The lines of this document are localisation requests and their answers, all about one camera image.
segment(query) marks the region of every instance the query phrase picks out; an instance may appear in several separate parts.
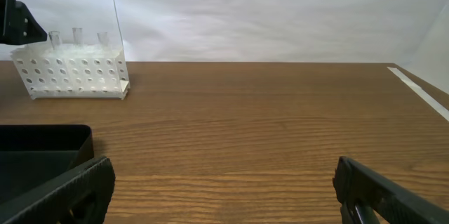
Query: test tube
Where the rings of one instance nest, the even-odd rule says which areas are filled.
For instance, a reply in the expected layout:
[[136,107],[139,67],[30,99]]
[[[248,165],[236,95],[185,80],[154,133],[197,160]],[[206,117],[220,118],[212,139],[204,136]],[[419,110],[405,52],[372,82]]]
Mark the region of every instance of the test tube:
[[73,40],[78,46],[83,46],[83,29],[80,27],[73,27]]
[[107,36],[107,32],[99,32],[97,33],[98,41],[100,42],[103,48],[109,47],[109,37]]
[[50,37],[51,46],[53,46],[53,49],[58,50],[62,45],[59,31],[51,31],[48,33],[48,36]]

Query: white tape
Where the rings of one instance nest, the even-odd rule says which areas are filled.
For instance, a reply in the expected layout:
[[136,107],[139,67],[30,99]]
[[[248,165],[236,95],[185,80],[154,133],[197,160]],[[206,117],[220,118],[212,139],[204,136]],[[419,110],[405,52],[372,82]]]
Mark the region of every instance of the white tape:
[[424,101],[427,102],[432,108],[434,108],[441,116],[444,117],[447,121],[449,121],[449,111],[444,108],[438,101],[436,101],[434,98],[432,98],[427,92],[425,92],[420,86],[415,84],[412,80],[410,80],[404,73],[402,73],[400,70],[393,68],[393,67],[387,67],[391,72],[393,72],[402,82],[406,83],[408,87],[410,87],[416,94],[418,94]]

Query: black plastic bin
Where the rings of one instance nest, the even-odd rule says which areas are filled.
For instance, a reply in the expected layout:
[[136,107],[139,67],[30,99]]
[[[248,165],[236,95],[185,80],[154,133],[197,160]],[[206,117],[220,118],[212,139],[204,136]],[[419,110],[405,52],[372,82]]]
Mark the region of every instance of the black plastic bin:
[[0,126],[0,205],[92,158],[88,126]]

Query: brown wooden tabletop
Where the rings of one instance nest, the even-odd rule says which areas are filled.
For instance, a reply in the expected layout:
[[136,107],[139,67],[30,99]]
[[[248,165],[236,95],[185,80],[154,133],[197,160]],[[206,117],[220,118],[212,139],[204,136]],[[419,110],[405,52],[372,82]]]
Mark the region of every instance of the brown wooden tabletop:
[[111,224],[341,223],[341,155],[449,209],[449,124],[387,66],[132,62],[125,100],[31,100],[0,62],[0,124],[89,125]]

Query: wood grain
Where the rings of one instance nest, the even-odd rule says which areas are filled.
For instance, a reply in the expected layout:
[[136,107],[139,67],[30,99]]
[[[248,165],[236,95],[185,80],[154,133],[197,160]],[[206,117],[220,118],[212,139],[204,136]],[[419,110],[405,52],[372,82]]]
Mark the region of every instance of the wood grain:
[[125,100],[31,100],[0,62],[0,123],[91,126],[111,224],[341,223],[340,155],[449,209],[448,122],[387,66],[134,62]]

